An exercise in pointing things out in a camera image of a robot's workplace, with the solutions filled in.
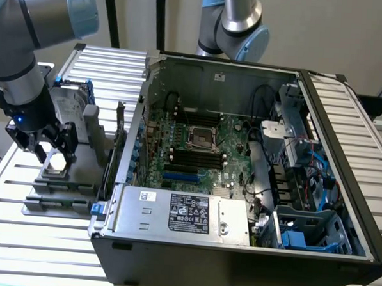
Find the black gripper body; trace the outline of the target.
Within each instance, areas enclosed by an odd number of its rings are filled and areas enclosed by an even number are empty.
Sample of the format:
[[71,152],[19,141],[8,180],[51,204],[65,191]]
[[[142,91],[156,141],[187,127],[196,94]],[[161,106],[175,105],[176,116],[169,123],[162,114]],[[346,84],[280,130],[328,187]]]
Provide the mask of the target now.
[[37,141],[47,140],[54,146],[54,140],[60,123],[48,90],[25,104],[9,104],[1,92],[0,108],[9,116],[18,129],[23,132],[36,132]]

